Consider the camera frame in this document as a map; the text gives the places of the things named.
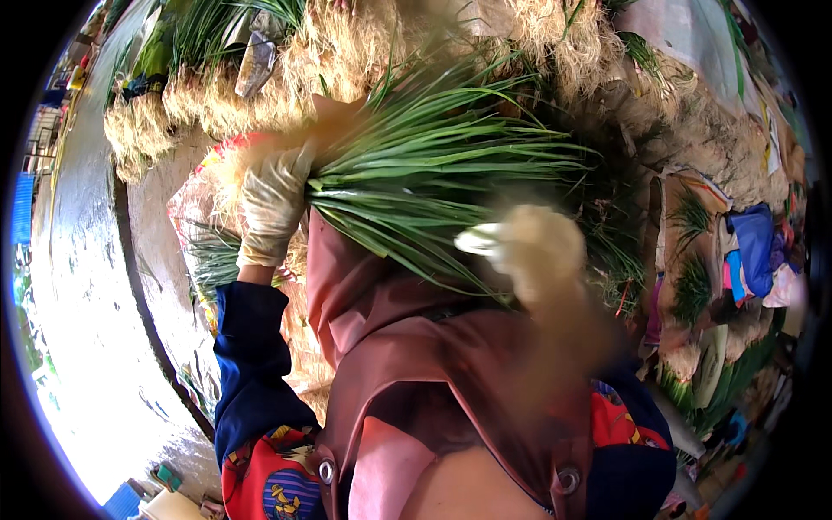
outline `metal snap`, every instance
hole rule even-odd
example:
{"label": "metal snap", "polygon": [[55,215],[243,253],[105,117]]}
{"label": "metal snap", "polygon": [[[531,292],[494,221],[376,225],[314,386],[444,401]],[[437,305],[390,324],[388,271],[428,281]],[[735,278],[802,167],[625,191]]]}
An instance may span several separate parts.
{"label": "metal snap", "polygon": [[581,474],[575,468],[564,468],[557,472],[557,478],[561,481],[561,489],[564,495],[575,492],[581,483]]}
{"label": "metal snap", "polygon": [[332,477],[334,474],[334,467],[329,460],[321,461],[320,465],[318,466],[318,476],[320,477],[321,482],[324,485],[329,486],[332,483]]}

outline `blue corrugated sheet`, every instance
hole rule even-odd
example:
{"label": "blue corrugated sheet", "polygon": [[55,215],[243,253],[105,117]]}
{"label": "blue corrugated sheet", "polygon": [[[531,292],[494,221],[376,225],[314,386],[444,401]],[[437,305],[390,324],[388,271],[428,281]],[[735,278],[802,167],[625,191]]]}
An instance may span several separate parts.
{"label": "blue corrugated sheet", "polygon": [[32,188],[35,177],[26,171],[17,174],[12,204],[12,244],[26,244],[32,241]]}
{"label": "blue corrugated sheet", "polygon": [[104,511],[112,520],[126,520],[139,514],[139,502],[141,498],[138,493],[128,483],[123,483],[106,501]]}

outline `concrete floor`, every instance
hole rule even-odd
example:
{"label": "concrete floor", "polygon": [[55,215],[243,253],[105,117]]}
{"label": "concrete floor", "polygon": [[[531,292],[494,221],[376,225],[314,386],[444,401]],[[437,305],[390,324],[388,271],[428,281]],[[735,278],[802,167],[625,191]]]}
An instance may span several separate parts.
{"label": "concrete floor", "polygon": [[[220,498],[213,446],[152,351],[128,277],[131,252],[122,247],[117,218],[127,208],[116,203],[111,148],[102,126],[116,54],[151,3],[131,4],[89,73],[57,173],[54,215],[48,180],[41,186],[32,224],[32,286],[62,382],[58,399],[65,420],[53,429],[93,496],[106,500],[118,483],[147,480],[147,470],[163,462],[182,476],[180,490],[198,502],[203,493]],[[126,199],[141,285],[159,338],[176,367],[191,361],[207,369],[215,364],[210,334],[188,299],[184,263],[165,208],[208,144],[189,142],[174,158],[181,159],[177,167],[151,170]]]}

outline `gloved hand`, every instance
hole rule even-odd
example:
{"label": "gloved hand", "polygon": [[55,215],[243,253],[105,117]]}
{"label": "gloved hand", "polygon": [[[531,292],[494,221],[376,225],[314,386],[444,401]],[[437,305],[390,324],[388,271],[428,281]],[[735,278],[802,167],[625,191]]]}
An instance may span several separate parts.
{"label": "gloved hand", "polygon": [[582,280],[587,247],[574,220],[543,206],[521,205],[500,225],[494,269],[509,275],[527,307],[564,284]]}
{"label": "gloved hand", "polygon": [[279,267],[303,215],[304,188],[316,140],[302,148],[274,151],[245,173],[240,203],[248,223],[237,265]]}

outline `person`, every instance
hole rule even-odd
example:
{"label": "person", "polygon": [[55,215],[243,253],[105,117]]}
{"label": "person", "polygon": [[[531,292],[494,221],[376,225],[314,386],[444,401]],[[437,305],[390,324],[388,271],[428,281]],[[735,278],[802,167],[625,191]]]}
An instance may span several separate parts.
{"label": "person", "polygon": [[522,310],[425,283],[311,210],[309,323],[335,367],[325,428],[281,378],[288,299],[270,282],[326,132],[348,126],[323,117],[246,172],[240,274],[217,290],[231,520],[653,518],[676,475],[667,424],[637,365],[599,347],[620,338],[578,281],[583,236],[549,209],[519,206],[501,233]]}

